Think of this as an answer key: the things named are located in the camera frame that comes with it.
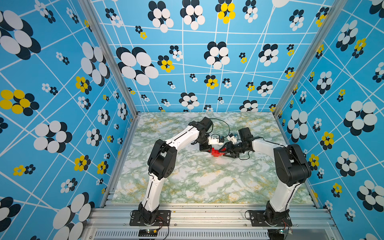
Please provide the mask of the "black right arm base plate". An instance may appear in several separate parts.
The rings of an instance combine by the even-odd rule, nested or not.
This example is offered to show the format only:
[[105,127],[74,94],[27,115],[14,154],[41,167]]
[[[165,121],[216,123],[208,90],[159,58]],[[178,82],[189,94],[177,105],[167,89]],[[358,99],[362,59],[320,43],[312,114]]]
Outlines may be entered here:
[[253,227],[292,227],[292,221],[287,212],[275,213],[266,211],[248,210],[245,217]]

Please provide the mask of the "long red lego brick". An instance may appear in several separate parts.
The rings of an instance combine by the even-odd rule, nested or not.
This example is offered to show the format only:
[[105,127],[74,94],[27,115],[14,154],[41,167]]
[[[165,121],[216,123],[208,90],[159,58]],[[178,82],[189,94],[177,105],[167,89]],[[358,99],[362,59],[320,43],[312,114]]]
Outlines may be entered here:
[[220,156],[223,156],[225,154],[224,152],[220,152],[219,150],[216,150],[215,148],[212,148],[210,153],[213,157],[220,157]]

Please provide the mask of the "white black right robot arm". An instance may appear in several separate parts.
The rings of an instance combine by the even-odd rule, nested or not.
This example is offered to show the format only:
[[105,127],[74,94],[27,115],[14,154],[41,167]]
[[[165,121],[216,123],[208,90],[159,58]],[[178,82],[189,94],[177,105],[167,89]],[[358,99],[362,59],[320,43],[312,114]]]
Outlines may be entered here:
[[311,170],[301,147],[297,144],[282,145],[254,137],[249,128],[239,130],[241,141],[229,141],[219,153],[230,158],[240,158],[240,154],[258,152],[274,157],[278,185],[273,197],[267,202],[265,221],[276,226],[289,216],[290,204],[299,187],[311,176]]

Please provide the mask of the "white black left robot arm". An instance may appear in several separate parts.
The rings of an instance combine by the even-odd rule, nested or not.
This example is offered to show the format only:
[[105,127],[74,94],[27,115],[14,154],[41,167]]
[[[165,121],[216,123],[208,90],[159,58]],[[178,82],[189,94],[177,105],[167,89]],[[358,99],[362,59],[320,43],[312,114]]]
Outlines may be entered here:
[[178,151],[187,145],[200,144],[203,149],[210,150],[209,134],[213,122],[204,117],[201,121],[192,121],[174,137],[163,141],[157,140],[148,159],[149,183],[144,199],[140,202],[138,211],[146,224],[156,221],[160,206],[160,195],[165,180],[175,169]]

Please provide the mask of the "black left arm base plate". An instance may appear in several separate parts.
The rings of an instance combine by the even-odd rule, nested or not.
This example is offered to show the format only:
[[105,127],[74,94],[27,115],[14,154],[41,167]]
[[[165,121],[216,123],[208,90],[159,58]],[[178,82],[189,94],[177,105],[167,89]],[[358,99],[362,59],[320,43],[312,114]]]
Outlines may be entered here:
[[159,227],[165,223],[168,226],[171,220],[171,213],[170,210],[157,210],[149,214],[142,213],[139,210],[133,210],[130,213],[131,220],[129,225],[135,227]]

